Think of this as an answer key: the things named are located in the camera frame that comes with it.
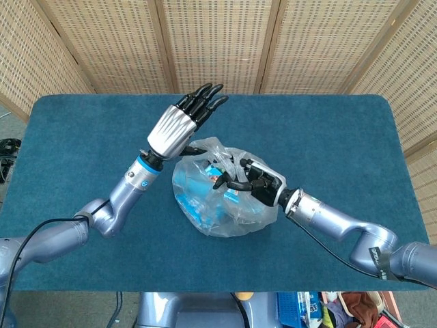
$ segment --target blue table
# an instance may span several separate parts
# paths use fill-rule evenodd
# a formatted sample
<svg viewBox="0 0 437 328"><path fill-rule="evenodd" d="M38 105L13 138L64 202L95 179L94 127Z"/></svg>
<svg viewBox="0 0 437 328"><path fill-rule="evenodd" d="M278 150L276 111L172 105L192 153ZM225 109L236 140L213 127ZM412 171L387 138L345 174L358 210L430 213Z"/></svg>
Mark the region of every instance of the blue table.
<svg viewBox="0 0 437 328"><path fill-rule="evenodd" d="M58 95L35 104L0 217L2 236L69 217L106 198L147 148L147 135L178 95ZM331 206L381 223L401 243L427 241L389 104L374 96L230 96L195 135L248 150ZM122 232L48 264L30 264L21 290L401 290L329 256L279 214L238 238L199 233L173 198L174 162L130 213ZM336 243L348 257L357 236Z"/></svg>

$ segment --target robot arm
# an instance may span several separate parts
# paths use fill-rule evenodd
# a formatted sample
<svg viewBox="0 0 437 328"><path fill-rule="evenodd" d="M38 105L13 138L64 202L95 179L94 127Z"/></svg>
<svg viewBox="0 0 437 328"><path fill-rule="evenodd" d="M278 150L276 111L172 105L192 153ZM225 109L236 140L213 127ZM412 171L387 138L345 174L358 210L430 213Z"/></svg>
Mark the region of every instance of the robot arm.
<svg viewBox="0 0 437 328"><path fill-rule="evenodd" d="M288 189L281 174L257 161L242 159L240 164L248 182L233 181L223 174L214 188L226 182L228 188L250 191L267 206L281 205L291 221L336 241L358 231L360 238L350 254L354 266L381 279L406 279L437 289L437 248L415 242L396 249L397 236L388 228L350 217L302 189Z"/></svg>
<svg viewBox="0 0 437 328"><path fill-rule="evenodd" d="M222 96L209 103L222 87L221 84L214 87L211 83L205 84L176 105L171 105L147 139L151 150L141 151L112 190L109 200L93 200L77 213L87 217L88 223L66 222L37 232L23 248L14 274L30 262L49 262L84 245L89 227L98 230L105 238L116 235L130 209L163 169L163 161L179 156L193 133L227 101L228 97ZM23 241L22 237L0 238L0 305L3 301L1 291L10 274L11 263Z"/></svg>

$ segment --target yellow object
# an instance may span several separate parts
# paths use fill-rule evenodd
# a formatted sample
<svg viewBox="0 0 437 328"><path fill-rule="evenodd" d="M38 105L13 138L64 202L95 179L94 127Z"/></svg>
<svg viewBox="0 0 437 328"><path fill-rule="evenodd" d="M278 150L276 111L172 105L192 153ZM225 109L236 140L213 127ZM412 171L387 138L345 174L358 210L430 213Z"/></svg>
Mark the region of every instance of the yellow object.
<svg viewBox="0 0 437 328"><path fill-rule="evenodd" d="M248 301L252 298L253 292L236 292L235 296L237 296L237 299L240 301Z"/></svg>
<svg viewBox="0 0 437 328"><path fill-rule="evenodd" d="M323 307L323 325L327 326L328 328L334 328L334 324L332 320L330 319L330 315L328 313L328 308L326 306Z"/></svg>

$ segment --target brown cloth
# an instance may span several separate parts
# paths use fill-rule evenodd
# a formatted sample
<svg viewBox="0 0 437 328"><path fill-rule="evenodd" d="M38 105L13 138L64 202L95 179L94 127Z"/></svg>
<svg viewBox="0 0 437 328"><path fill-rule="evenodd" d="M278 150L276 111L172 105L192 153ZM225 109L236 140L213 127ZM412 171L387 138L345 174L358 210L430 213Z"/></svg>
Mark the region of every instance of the brown cloth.
<svg viewBox="0 0 437 328"><path fill-rule="evenodd" d="M378 322L378 309L366 292L344 292L341 294L349 312L361 324L361 328L374 328ZM358 327L359 323L349 323L346 328Z"/></svg>

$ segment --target silver metal arm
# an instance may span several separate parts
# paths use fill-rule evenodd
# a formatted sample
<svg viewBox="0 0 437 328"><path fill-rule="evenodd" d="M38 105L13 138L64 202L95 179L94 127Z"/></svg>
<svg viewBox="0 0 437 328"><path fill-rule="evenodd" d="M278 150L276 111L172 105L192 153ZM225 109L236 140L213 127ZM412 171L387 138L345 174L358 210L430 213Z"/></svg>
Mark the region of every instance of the silver metal arm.
<svg viewBox="0 0 437 328"><path fill-rule="evenodd" d="M285 178L264 164L251 159L242 159L240 164L249 182L227 180L228 188L251 191L267 206L279 204L292 221L336 241L353 232L361 233L350 254L354 266L382 279L409 279L437 289L437 248L415 242L397 249L397 235L390 229L355 219L302 189L287 189Z"/></svg>
<svg viewBox="0 0 437 328"><path fill-rule="evenodd" d="M392 253L397 243L396 234L382 225L360 221L336 210L298 189L285 207L285 215L304 226L309 226L336 241L342 241L351 232L360 232L360 238L350 254L350 262L375 275L375 266L369 249L378 247L382 253Z"/></svg>
<svg viewBox="0 0 437 328"><path fill-rule="evenodd" d="M5 285L9 268L24 237L0 239L0 287ZM30 262L46 263L79 248L88 241L86 222L65 222L35 234L20 255L15 272Z"/></svg>
<svg viewBox="0 0 437 328"><path fill-rule="evenodd" d="M128 213L159 175L159 171L147 164L148 153L143 152L129 167L104 205L89 220L89 226L105 238L115 236L124 226ZM88 203L82 211L92 213L104 203L97 199Z"/></svg>

